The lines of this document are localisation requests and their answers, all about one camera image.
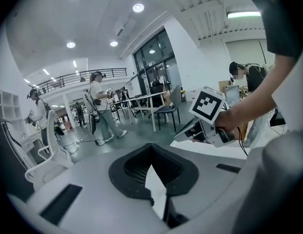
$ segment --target black t-shirt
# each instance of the black t-shirt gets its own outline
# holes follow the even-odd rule
[[[298,59],[303,49],[303,43],[297,36],[291,18],[280,0],[252,1],[262,16],[267,50],[277,55]]]
[[[248,82],[248,91],[253,92],[258,88],[266,76],[264,68],[258,66],[250,66],[249,74],[246,75]]]

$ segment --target floor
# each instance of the floor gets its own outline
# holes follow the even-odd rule
[[[181,124],[178,123],[177,113],[175,113],[175,123],[177,131],[183,127],[188,121],[193,118],[193,115],[188,112],[191,102],[184,102],[180,105],[180,116]],[[171,115],[169,114],[169,122],[164,123],[164,116],[161,116],[161,130],[158,128],[157,117],[156,129],[157,131],[153,132],[152,120],[148,118],[149,112],[146,112],[144,117],[141,114],[138,114],[136,118],[133,118],[133,124],[130,124],[128,111],[119,110],[121,121],[116,121],[116,124],[119,128],[127,130],[127,134],[121,138],[113,138],[109,142],[105,143],[99,141],[99,144],[104,144],[103,146],[97,146],[94,143],[96,139],[102,139],[101,132],[97,126],[97,130],[93,136],[90,136],[89,126],[76,127],[71,131],[68,131],[65,136],[62,137],[62,145],[66,146],[66,149],[72,153],[71,158],[74,163],[79,162],[89,156],[99,155],[103,153],[108,153],[119,148],[131,147],[138,144],[144,144],[148,142],[155,142],[160,144],[170,145],[174,140],[174,126]],[[263,133],[260,140],[256,144],[256,147],[265,146],[270,140],[278,137],[279,135],[286,132],[286,127],[277,126],[270,128],[268,124],[265,125]],[[83,139],[83,142],[80,143],[79,147],[75,144],[76,141]]]

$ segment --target balcony railing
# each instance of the balcony railing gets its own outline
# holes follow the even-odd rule
[[[55,80],[48,80],[38,84],[38,92],[41,94],[46,94],[50,91],[54,91],[58,88],[62,88],[68,85],[89,81],[89,77],[92,73],[100,71],[102,74],[106,74],[106,78],[113,78],[113,77],[125,77],[127,76],[126,68],[111,68],[111,69],[95,69],[95,70],[88,70],[82,71],[78,74],[68,74],[65,76],[56,77]]]

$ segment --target monitor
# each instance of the monitor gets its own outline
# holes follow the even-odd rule
[[[129,82],[126,83],[126,89],[129,98],[138,97],[143,94],[143,92],[141,91],[141,83],[138,76],[135,76]]]

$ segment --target white cube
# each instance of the white cube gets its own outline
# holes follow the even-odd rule
[[[222,92],[204,87],[197,93],[189,112],[212,125],[224,102],[225,96]]]

